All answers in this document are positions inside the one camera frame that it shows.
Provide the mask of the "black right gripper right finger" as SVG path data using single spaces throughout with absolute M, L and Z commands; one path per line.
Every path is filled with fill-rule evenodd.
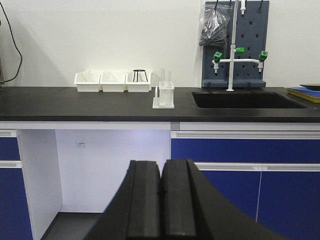
M 162 171 L 164 240 L 283 240 L 223 196 L 192 160 Z

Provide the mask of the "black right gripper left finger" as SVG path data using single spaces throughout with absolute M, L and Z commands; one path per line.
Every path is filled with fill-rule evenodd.
M 158 240 L 160 173 L 154 161 L 129 163 L 113 199 L 85 240 Z

